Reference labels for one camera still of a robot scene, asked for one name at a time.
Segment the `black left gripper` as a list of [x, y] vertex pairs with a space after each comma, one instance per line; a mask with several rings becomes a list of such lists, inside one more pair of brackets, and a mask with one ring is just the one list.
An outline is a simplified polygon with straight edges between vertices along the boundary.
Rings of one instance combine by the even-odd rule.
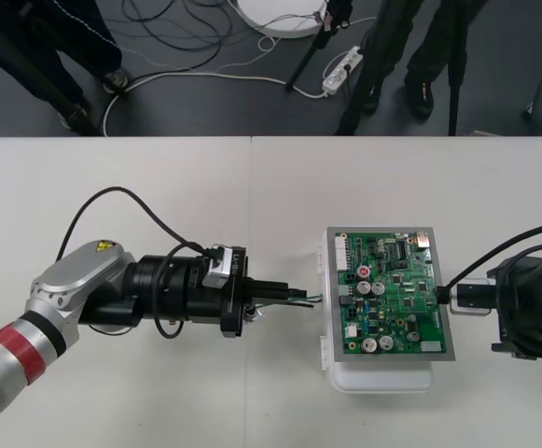
[[[245, 297], [245, 279], [248, 258], [241, 246], [213, 245], [203, 286], [221, 294], [219, 326], [228, 338], [242, 335]], [[284, 282], [261, 281], [248, 278], [246, 286], [251, 292], [252, 306], [286, 304], [290, 299], [289, 285]]]

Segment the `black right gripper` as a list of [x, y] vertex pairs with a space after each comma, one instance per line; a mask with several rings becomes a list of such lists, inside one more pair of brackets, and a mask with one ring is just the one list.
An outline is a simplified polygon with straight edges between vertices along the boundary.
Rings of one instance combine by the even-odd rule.
[[542, 258], [507, 259], [491, 273], [500, 339], [491, 350], [521, 359], [542, 358]]

